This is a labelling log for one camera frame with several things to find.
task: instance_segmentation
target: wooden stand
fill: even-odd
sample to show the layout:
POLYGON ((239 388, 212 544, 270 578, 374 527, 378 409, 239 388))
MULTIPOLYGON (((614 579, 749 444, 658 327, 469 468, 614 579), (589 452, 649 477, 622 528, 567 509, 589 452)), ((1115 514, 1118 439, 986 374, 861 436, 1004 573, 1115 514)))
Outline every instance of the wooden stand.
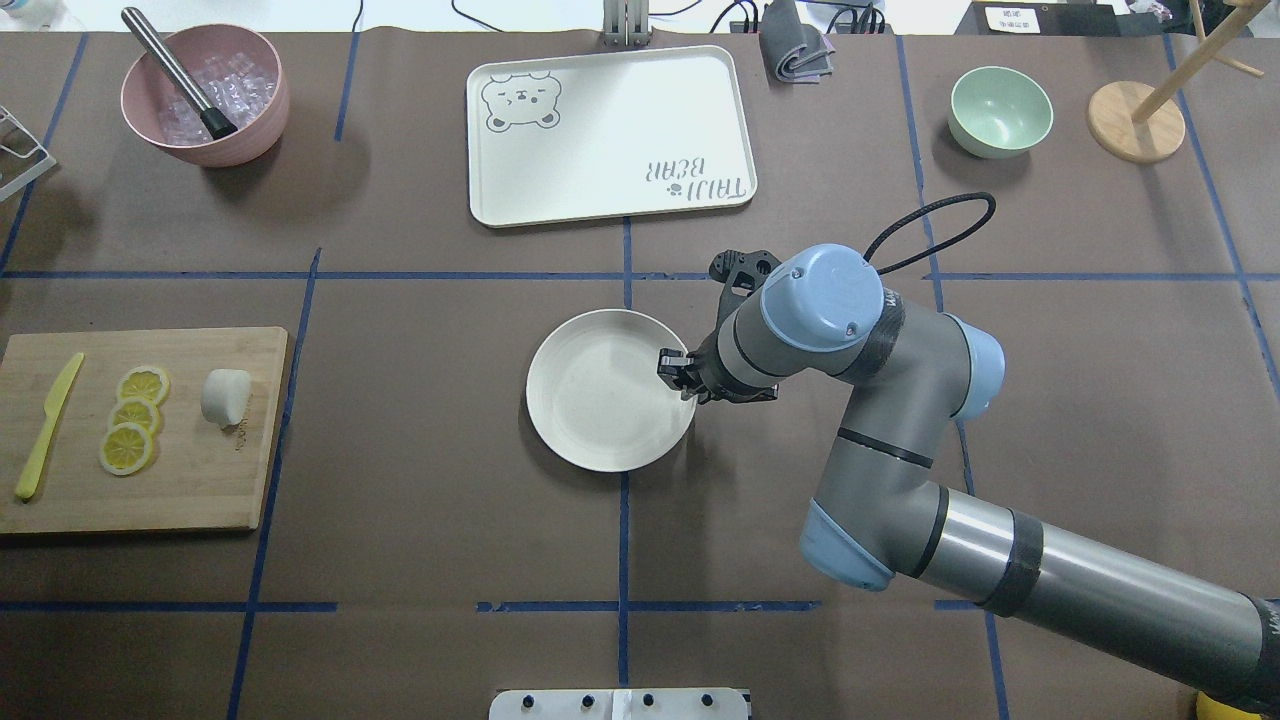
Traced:
MULTIPOLYGON (((1204 15, 1203 15, 1203 13, 1201 13, 1199 3, 1198 1, 1190 3, 1190 9, 1192 9, 1192 24, 1196 26, 1196 37, 1198 37, 1201 41, 1203 41, 1204 40, 1204 15)), ((1213 59, 1217 60, 1219 63, 1222 63, 1224 65, 1226 65, 1229 68, 1235 68, 1235 69, 1238 69, 1240 72, 1249 73, 1253 77, 1262 77, 1263 76, 1262 70, 1254 68, 1253 65, 1245 65, 1244 63, 1242 63, 1242 61, 1239 61, 1239 60, 1236 60, 1234 58, 1228 58, 1226 55, 1213 55, 1213 59)))
POLYGON ((1174 94, 1249 24, 1270 0, 1240 3, 1160 87, 1120 81, 1089 99, 1089 132, 1098 145, 1130 163, 1157 163, 1178 150, 1187 135, 1174 94))

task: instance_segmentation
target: gray cloth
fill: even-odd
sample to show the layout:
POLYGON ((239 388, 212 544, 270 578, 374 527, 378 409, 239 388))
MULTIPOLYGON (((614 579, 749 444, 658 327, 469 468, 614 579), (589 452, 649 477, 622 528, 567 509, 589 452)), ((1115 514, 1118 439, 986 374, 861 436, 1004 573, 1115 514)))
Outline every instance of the gray cloth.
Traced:
POLYGON ((817 83, 832 72, 835 47, 818 28, 800 22, 795 0, 765 5, 760 45, 773 77, 782 82, 817 83))

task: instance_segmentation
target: blue joint cap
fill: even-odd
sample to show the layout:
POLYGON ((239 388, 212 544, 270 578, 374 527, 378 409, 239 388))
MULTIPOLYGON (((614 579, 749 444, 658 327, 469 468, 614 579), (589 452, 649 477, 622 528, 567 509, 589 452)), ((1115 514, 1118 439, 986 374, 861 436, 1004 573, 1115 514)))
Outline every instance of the blue joint cap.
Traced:
POLYGON ((864 591, 879 592, 893 579, 893 571, 849 537, 817 500, 809 500, 800 553, 824 575, 864 591))
POLYGON ((760 288, 764 323, 778 340, 808 352, 858 345, 883 307, 876 268, 844 245, 814 245, 778 265, 760 288))
POLYGON ((1000 393, 1000 387, 1005 384, 1005 351, 1000 347, 1000 341, 991 334, 951 313, 943 314, 960 325, 964 341, 969 346, 969 392, 960 410, 952 415, 956 420, 969 420, 986 413, 991 401, 1000 393))

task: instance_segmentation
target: yellow object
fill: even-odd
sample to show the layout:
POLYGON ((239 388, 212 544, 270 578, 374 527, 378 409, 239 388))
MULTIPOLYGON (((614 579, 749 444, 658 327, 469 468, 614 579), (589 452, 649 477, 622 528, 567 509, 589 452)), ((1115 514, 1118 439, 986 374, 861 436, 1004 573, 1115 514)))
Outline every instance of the yellow object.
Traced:
POLYGON ((115 388, 116 400, 129 397, 142 397, 154 405, 164 402, 169 397, 169 373, 155 365, 140 365, 120 378, 120 384, 115 388))
POLYGON ((72 355, 63 370, 58 373, 54 387, 49 388, 49 395, 45 396, 45 425, 40 429, 36 445, 31 448, 27 464, 18 477, 18 487, 13 491, 22 500, 31 500, 31 496, 36 495, 36 488, 40 487, 40 475, 45 473, 45 457, 49 456, 49 443, 54 439, 58 418, 63 414, 67 395, 72 391, 72 383, 76 382, 76 374, 79 373, 79 366, 83 363, 83 352, 72 355))
POLYGON ((137 423, 147 434, 155 437, 160 432, 160 409, 145 397, 129 397, 115 404, 106 419, 108 429, 122 423, 137 423))
POLYGON ((1222 705, 1204 693, 1197 693, 1196 720, 1262 720, 1262 716, 1222 705))
POLYGON ((102 437, 97 460, 113 475, 132 475, 146 468, 155 454, 155 445, 146 428, 137 423, 120 423, 102 437))

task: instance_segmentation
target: blue tape line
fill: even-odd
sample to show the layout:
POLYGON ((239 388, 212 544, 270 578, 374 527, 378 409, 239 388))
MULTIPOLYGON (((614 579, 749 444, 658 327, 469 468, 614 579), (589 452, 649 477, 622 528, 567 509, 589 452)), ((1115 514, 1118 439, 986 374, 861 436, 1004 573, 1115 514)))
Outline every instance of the blue tape line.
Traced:
POLYGON ((707 273, 631 273, 637 281, 709 281, 707 273))
POLYGON ((0 612, 244 612, 243 602, 0 602, 0 612))
POLYGON ((920 156, 920 137, 915 131, 915 108, 911 102, 911 81, 906 73, 906 44, 901 35, 893 36, 897 42, 897 74, 902 83, 902 104, 906 109, 906 131, 911 138, 911 161, 915 167, 915 190, 920 197, 920 206, 924 206, 924 161, 920 156))
MULTIPOLYGON (((902 36, 895 36, 895 40, 897 41, 899 74, 902 78, 902 101, 906 104, 906 124, 911 135, 911 158, 915 161, 915 183, 919 191, 920 208, 923 208, 925 205, 924 164, 920 158, 920 142, 915 128, 915 114, 911 110, 911 83, 908 79, 906 72, 906 46, 902 42, 902 36)), ((933 247, 933 224, 929 223, 928 215, 924 217, 924 236, 928 238, 928 246, 933 247)), ((946 307, 946 297, 942 292, 942 273, 938 269, 937 255, 929 256, 929 277, 933 282, 933 300, 937 305, 938 313, 942 313, 946 307)), ((957 421, 956 429, 960 432, 960 450, 964 456, 965 487, 968 488, 969 495, 975 495, 973 486, 973 466, 969 462, 969 443, 965 436, 964 423, 957 421)), ((986 620, 987 651, 991 656, 991 674, 996 687, 996 707, 1000 712, 1000 720, 1009 720, 1009 700, 1005 693, 1005 670, 1000 659, 1000 639, 996 637, 996 624, 989 612, 986 615, 986 620)))
POLYGON ((337 612, 337 602, 12 601, 0 612, 337 612))
POLYGON ((618 603, 612 600, 550 600, 524 602, 477 602, 476 612, 617 612, 618 603))
POLYGON ((932 273, 934 281, 1233 282, 1231 273, 932 273))
MULTIPOLYGON (((1165 40, 1165 59, 1169 61, 1169 69, 1172 70, 1178 65, 1174 59, 1174 45, 1167 35, 1162 37, 1165 40)), ((1271 379, 1271 392, 1280 400, 1280 373, 1276 370, 1271 342, 1267 340, 1266 329, 1262 328, 1261 318, 1258 318, 1258 306, 1253 301, 1253 291, 1249 290, 1249 283, 1245 279, 1244 265, 1240 263, 1240 254, 1235 247, 1235 237, 1231 234, 1231 227, 1226 222, 1226 213, 1222 210, 1222 201, 1217 195, 1217 184, 1213 182, 1213 174, 1208 170, 1208 163, 1204 160, 1204 150, 1199 142, 1199 133, 1196 132, 1196 120, 1192 119, 1192 110, 1187 105, 1187 96, 1181 90, 1178 91, 1178 106, 1181 108, 1183 117, 1187 118, 1187 136, 1192 141, 1192 149, 1196 151, 1196 161, 1199 163, 1201 174, 1204 177, 1208 199, 1213 205, 1213 215, 1217 218, 1217 225, 1222 231, 1226 254, 1231 258, 1231 269, 1235 270, 1235 277, 1240 282, 1240 295, 1244 300, 1244 307, 1249 313, 1249 322, 1253 324, 1253 334, 1258 341, 1258 350, 1262 352, 1262 363, 1266 365, 1267 377, 1271 379)))
POLYGON ((337 612, 337 602, 256 602, 253 612, 337 612))
POLYGON ((622 306, 631 310, 631 218, 622 218, 622 306))
POLYGON ((252 612, 244 614, 244 625, 241 628, 241 647, 236 655, 236 675, 232 678, 232 697, 227 703, 227 720, 236 720, 239 715, 241 691, 244 688, 244 669, 248 667, 248 646, 253 639, 252 612))
POLYGON ((298 388, 298 368, 302 365, 302 346, 307 338, 307 324, 311 320, 311 301, 315 297, 316 274, 320 269, 320 250, 316 249, 311 258, 311 268, 307 270, 307 290, 302 296, 302 315, 298 318, 298 336, 293 342, 293 363, 289 368, 288 389, 284 393, 284 409, 280 413, 280 429, 275 434, 275 460, 271 462, 271 482, 266 491, 266 506, 262 510, 262 524, 259 528, 257 555, 253 559, 253 579, 250 582, 248 603, 250 611, 244 614, 244 628, 241 632, 241 648, 236 659, 236 675, 232 680, 232 697, 227 703, 227 720, 236 720, 239 712, 241 689, 244 685, 244 670, 248 666, 248 648, 253 641, 252 606, 257 605, 259 592, 262 587, 262 569, 266 565, 266 543, 271 536, 271 516, 275 512, 275 496, 280 487, 280 468, 284 459, 284 437, 289 429, 289 420, 293 416, 293 397, 298 388))
MULTIPOLYGON (((818 600, 690 600, 627 601, 632 612, 810 612, 822 607, 818 600)), ((518 602, 477 602, 476 612, 618 612, 612 600, 548 600, 518 602)))
MULTIPOLYGON (((924 208, 924 159, 920 155, 920 133, 915 127, 915 108, 911 100, 911 81, 906 72, 906 44, 902 41, 901 35, 893 36, 897 42, 897 74, 902 83, 902 106, 906 110, 906 131, 911 138, 911 165, 915 169, 915 193, 920 202, 920 208, 924 208)), ((925 249, 933 247, 933 223, 929 222, 929 217, 925 215, 920 220, 924 224, 924 241, 925 249)), ((942 313, 945 302, 942 299, 942 281, 938 278, 938 256, 929 255, 929 270, 931 279, 933 282, 933 304, 937 306, 938 313, 942 313)))
MULTIPOLYGON (((72 92, 72 85, 76 82, 76 72, 79 70, 81 60, 84 59, 84 47, 88 45, 88 33, 82 32, 79 44, 76 46, 76 56, 72 58, 72 67, 67 70, 67 79, 63 81, 63 91, 58 96, 58 104, 54 105, 54 115, 49 119, 49 127, 45 129, 45 138, 41 145, 45 150, 54 141, 54 131, 58 129, 58 120, 63 117, 63 108, 67 106, 67 97, 72 92)), ((27 205, 31 202, 31 193, 36 191, 36 182, 32 181, 27 184, 27 188, 22 191, 22 200, 18 202, 18 213, 13 218, 13 224, 9 225, 9 240, 5 241, 4 252, 0 252, 0 273, 4 272, 5 265, 9 264, 9 256, 13 254, 13 247, 18 242, 18 229, 22 227, 22 219, 27 217, 27 205)))
POLYGON ((1009 720, 1009 693, 1005 692, 1005 662, 1000 657, 1000 638, 996 637, 996 616, 986 612, 987 652, 991 655, 991 675, 996 689, 996 711, 1000 720, 1009 720))
POLYGON ((621 281, 623 273, 530 273, 470 270, 326 270, 316 275, 323 281, 621 281))
POLYGON ((342 81, 342 102, 338 104, 338 123, 333 127, 334 142, 342 142, 342 128, 347 126, 347 102, 351 100, 351 78, 356 74, 356 50, 360 47, 360 33, 351 33, 351 50, 347 51, 347 77, 342 81))
MULTIPOLYGON (((308 273, 298 270, 8 270, 6 281, 306 281, 308 273)), ((1244 273, 1244 281, 1280 282, 1280 273, 1244 273)), ((625 279, 625 273, 536 273, 536 272, 468 272, 468 270, 326 270, 316 273, 321 281, 602 281, 625 279)), ((707 273, 631 273, 632 281, 690 282, 710 281, 707 273)), ((920 279, 945 282, 1236 282, 1233 273, 950 273, 938 272, 920 279)))
POLYGON ((936 600, 933 601, 933 609, 938 611, 982 610, 968 600, 936 600))
POLYGON ((626 688, 631 684, 631 473, 622 473, 618 487, 618 687, 626 688))
POLYGON ((632 612, 812 612, 817 600, 649 601, 631 602, 632 612))
POLYGON ((0 274, 13 281, 305 281, 306 273, 241 270, 14 270, 0 274))
POLYGON ((280 487, 280 468, 284 464, 284 438, 288 434, 289 420, 293 416, 293 397, 298 389, 298 368, 302 364, 302 346, 307 340, 307 325, 311 320, 311 301, 316 291, 316 273, 320 268, 320 249, 311 258, 307 290, 302 296, 302 314, 298 318, 298 336, 293 342, 293 363, 289 368, 288 389, 284 393, 284 409, 280 413, 280 429, 275 434, 275 459, 271 462, 271 483, 266 491, 266 506, 262 510, 262 525, 259 528, 257 556, 253 560, 253 579, 250 583, 248 601, 257 602, 262 585, 262 569, 266 565, 266 543, 271 537, 271 516, 275 512, 275 496, 280 487))

